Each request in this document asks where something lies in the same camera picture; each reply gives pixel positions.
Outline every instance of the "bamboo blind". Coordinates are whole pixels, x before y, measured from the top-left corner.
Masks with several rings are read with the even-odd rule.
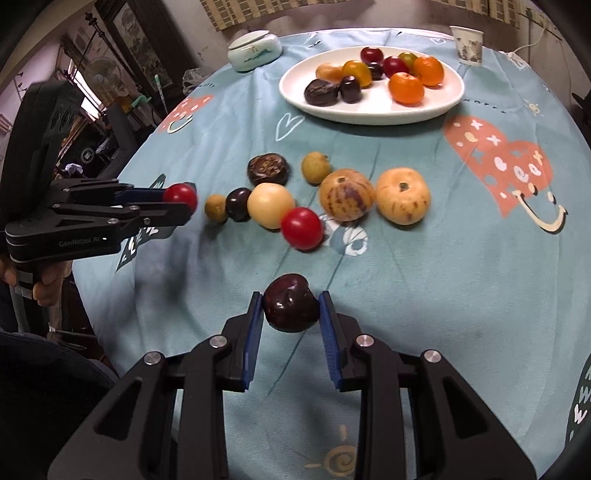
[[[514,27],[519,27],[519,12],[523,9],[519,0],[433,0],[486,15]]]
[[[347,0],[201,0],[216,30],[224,30],[264,15],[315,4],[336,4]]]
[[[224,30],[264,15],[315,4],[335,4],[347,0],[200,0],[216,30]],[[432,0],[459,7],[519,27],[519,0]]]

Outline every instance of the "blue gripper pad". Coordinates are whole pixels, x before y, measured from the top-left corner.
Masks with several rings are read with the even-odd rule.
[[[330,379],[335,384],[335,388],[340,390],[343,382],[343,374],[340,369],[339,344],[335,334],[333,322],[338,322],[335,308],[332,305],[330,294],[325,291],[318,297],[320,302],[320,330],[322,332],[322,341],[324,343],[324,354],[329,367]]]
[[[263,323],[262,311],[262,295],[256,293],[253,295],[251,305],[248,308],[249,325],[248,333],[246,334],[246,345],[244,347],[242,371],[242,385],[244,390],[248,387],[255,376],[256,357],[258,355],[258,347],[261,343],[261,330]]]

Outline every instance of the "plastic bag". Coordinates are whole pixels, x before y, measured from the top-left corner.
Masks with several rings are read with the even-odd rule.
[[[213,74],[209,67],[198,67],[187,70],[183,75],[183,93],[188,95],[195,87],[207,80]]]

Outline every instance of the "small orange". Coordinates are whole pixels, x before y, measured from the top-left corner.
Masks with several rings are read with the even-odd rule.
[[[323,63],[316,69],[316,78],[332,83],[340,83],[343,79],[343,66],[334,63]]]
[[[412,105],[425,97],[425,87],[421,81],[408,73],[395,73],[388,82],[390,95],[398,103]]]
[[[445,75],[443,65],[435,57],[417,58],[413,64],[413,72],[428,87],[440,85]]]

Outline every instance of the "tablecloth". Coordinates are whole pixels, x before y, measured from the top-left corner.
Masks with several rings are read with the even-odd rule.
[[[311,253],[254,221],[211,224],[202,206],[186,226],[144,229],[120,254],[74,263],[111,362],[123,374],[148,351],[187,352],[244,313],[253,291],[300,273],[393,349],[443,352],[541,475],[591,400],[591,154],[576,125],[534,71],[489,49],[477,68],[458,63],[452,41],[386,28],[281,42],[275,62],[246,74],[226,66],[196,88],[120,180],[189,181],[203,203],[249,186],[248,161],[275,152],[292,166],[298,204],[322,214],[299,171],[321,151],[372,181],[393,167],[418,170],[431,189],[428,215],[412,229],[376,211],[353,225],[323,217],[326,242]],[[440,58],[464,78],[465,98],[432,121],[360,127],[304,115],[279,95],[300,60],[367,45]],[[232,478],[353,472],[359,396],[333,389],[318,326],[286,334],[266,325],[251,388],[225,395],[225,417]]]

